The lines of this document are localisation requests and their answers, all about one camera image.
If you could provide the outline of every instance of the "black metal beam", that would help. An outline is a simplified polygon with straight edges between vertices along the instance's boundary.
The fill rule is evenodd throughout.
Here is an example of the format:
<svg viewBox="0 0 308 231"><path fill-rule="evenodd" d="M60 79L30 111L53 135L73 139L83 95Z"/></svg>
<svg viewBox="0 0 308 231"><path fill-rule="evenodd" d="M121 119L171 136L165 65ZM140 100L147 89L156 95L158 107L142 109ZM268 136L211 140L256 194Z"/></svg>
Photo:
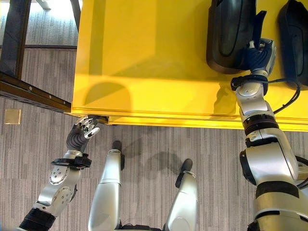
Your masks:
<svg viewBox="0 0 308 231"><path fill-rule="evenodd" d="M0 96L56 112L70 112L71 103L0 72Z"/></svg>
<svg viewBox="0 0 308 231"><path fill-rule="evenodd" d="M72 4L73 13L74 13L77 31L79 31L79 22L80 22L80 14L81 14L79 1L78 0L71 0L71 4Z"/></svg>
<svg viewBox="0 0 308 231"><path fill-rule="evenodd" d="M42 44L26 44L25 48L36 48L36 49L72 49L76 50L77 46L74 45L42 45Z"/></svg>
<svg viewBox="0 0 308 231"><path fill-rule="evenodd" d="M21 79L31 0L11 0L6 18L0 71Z"/></svg>

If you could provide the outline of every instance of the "robotic hand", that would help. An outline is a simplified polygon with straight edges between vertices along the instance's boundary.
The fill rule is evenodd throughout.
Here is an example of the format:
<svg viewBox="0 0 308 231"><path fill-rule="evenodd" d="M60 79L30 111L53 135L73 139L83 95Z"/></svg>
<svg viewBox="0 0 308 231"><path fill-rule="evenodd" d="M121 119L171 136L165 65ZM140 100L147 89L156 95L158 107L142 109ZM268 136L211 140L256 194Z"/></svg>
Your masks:
<svg viewBox="0 0 308 231"><path fill-rule="evenodd" d="M261 39L261 43L262 50L257 50L253 41L247 48L251 74L231 81L246 134L247 148L240 153L241 166L245 178L257 186L255 220L248 231L307 231L308 198L301 189L307 187L308 180L301 186L296 184L297 159L263 98L276 47L269 39Z"/></svg>
<svg viewBox="0 0 308 231"><path fill-rule="evenodd" d="M88 155L83 152L90 138L100 131L96 127L99 119L100 116L87 116L74 124L66 140L68 151L63 158L51 163L54 169L47 186L16 230L47 231L74 198L80 170L91 165Z"/></svg>

